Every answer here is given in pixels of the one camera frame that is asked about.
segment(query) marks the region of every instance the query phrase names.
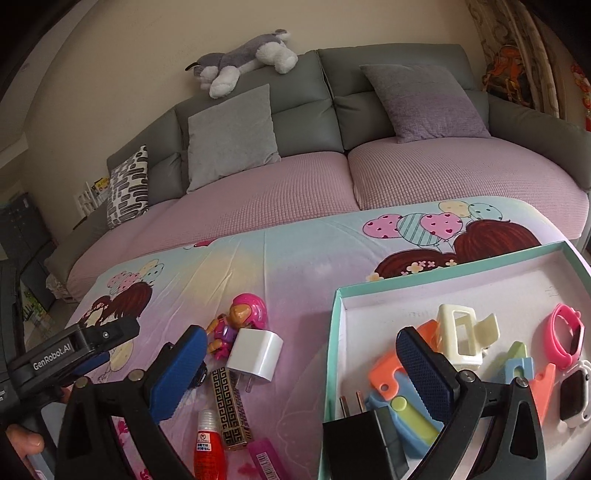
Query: glue bottle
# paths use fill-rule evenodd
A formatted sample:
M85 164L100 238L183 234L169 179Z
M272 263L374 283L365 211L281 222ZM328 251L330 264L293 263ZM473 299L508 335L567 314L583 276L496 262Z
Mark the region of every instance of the glue bottle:
M213 410L199 412L194 472L196 480L226 480L226 456Z

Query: pink watch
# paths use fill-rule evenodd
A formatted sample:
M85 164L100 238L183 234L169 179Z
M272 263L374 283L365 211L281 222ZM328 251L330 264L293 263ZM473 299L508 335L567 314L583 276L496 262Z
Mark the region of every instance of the pink watch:
M556 331L554 330L556 317L562 318L567 323L573 335L569 351L566 351L556 338ZM544 347L548 359L561 370L572 367L581 355L584 332L585 325L581 322L581 313L564 303L559 303L548 317L544 332Z

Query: husky plush toy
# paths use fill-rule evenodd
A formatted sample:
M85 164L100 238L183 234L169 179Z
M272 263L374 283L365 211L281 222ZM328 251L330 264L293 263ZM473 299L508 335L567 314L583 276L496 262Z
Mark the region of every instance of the husky plush toy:
M226 96L236 86L241 73L264 65L273 65L278 73L289 72L297 63L297 55L283 43L290 36L287 30L259 35L228 53L208 53L189 65L201 81L201 89L209 90L211 98Z

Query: floor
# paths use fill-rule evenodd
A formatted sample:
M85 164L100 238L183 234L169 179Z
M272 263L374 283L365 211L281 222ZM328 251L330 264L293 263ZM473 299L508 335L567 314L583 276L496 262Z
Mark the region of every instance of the floor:
M77 303L56 300L42 321L37 324L30 320L24 322L26 349L30 350L63 330L77 307Z

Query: bottle cap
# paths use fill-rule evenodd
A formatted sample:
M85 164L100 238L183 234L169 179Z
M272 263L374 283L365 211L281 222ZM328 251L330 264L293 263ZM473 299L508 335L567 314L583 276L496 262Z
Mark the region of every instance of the bottle cap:
M207 432L220 433L219 422L217 415L213 410L202 410L199 412L199 427L198 431L205 430Z

